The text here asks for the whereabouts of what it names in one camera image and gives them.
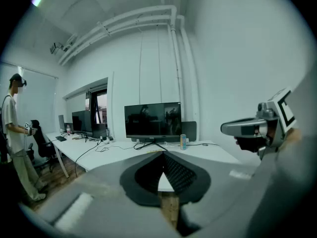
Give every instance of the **white t-shirt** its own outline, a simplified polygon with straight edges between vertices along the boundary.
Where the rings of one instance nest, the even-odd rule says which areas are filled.
[[[10,97],[6,97],[3,103],[3,109],[1,110],[2,127],[3,132],[6,134],[6,137],[8,139],[10,153],[15,154],[23,150],[24,146],[20,137],[20,133],[16,133],[7,129],[7,125],[9,123],[15,126],[19,126],[15,109],[15,101],[10,93],[8,93],[8,95],[10,95]]]

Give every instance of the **blue can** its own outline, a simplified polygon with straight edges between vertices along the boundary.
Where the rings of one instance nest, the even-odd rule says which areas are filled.
[[[180,135],[180,149],[186,150],[186,135],[185,134]]]

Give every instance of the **computer monitor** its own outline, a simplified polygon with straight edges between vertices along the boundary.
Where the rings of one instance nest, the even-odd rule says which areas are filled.
[[[92,132],[90,111],[78,111],[72,113],[75,132]]]
[[[128,138],[179,138],[182,133],[180,103],[158,103],[124,107]]]
[[[60,127],[63,131],[66,131],[66,129],[65,129],[65,123],[64,123],[64,115],[59,115],[59,116],[58,116],[58,120],[59,120],[59,127]]]

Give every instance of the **standing man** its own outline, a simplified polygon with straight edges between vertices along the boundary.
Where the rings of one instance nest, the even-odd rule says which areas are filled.
[[[22,83],[22,80],[19,74],[13,75],[10,79],[9,92],[5,97],[1,111],[2,127],[8,140],[8,151],[20,182],[30,198],[34,201],[39,201],[45,199],[46,195],[39,193],[38,190],[41,190],[47,183],[39,179],[29,156],[24,150],[20,134],[22,133],[26,136],[28,135],[28,130],[18,125],[15,101],[13,99],[13,95],[21,93],[23,85],[26,85],[26,81]]]

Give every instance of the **white desk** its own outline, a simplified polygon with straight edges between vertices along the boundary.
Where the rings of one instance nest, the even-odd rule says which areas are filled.
[[[80,155],[82,155],[84,152],[88,151],[89,149],[93,148],[97,144],[97,142],[93,142],[93,141],[87,141],[85,143],[84,139],[79,139],[79,140],[72,139],[73,137],[78,137],[78,135],[76,134],[65,136],[67,140],[63,142],[56,140],[56,137],[60,136],[59,132],[48,133],[46,134],[46,136],[48,137],[50,141],[52,141],[52,144],[55,147],[55,151],[56,151],[56,155],[58,157],[59,163],[67,178],[68,178],[68,173],[66,172],[66,169],[60,158],[60,154],[58,150],[60,150],[63,154],[65,154],[67,157],[69,157],[72,161],[75,162]],[[201,143],[213,143],[213,142],[210,140],[206,140],[206,141],[192,142],[190,144],[201,144]],[[103,144],[104,143],[102,142],[100,145],[97,146],[98,151],[102,150]],[[94,169],[96,167],[99,167],[105,164],[110,164],[113,162],[122,161],[122,160],[135,157],[138,155],[146,154],[149,151],[162,150],[160,147],[156,145],[151,145],[141,150],[135,150],[133,149],[134,145],[135,145],[134,142],[122,142],[122,141],[109,143],[107,145],[104,145],[104,147],[109,148],[109,150],[104,152],[96,152],[96,149],[97,149],[96,147],[90,150],[89,152],[87,152],[86,154],[84,154],[77,161],[77,164],[83,167],[84,169],[86,169],[87,171],[89,171],[91,169]],[[226,163],[236,163],[236,164],[240,163],[236,158],[234,158],[232,155],[227,153],[225,150],[223,150],[219,146],[214,146],[214,145],[188,146],[186,150],[180,150],[179,146],[172,146],[172,145],[167,145],[163,147],[170,151],[175,151],[175,152],[195,156],[202,159],[226,162]],[[158,190],[159,191],[173,191],[165,175],[163,175],[159,181]]]

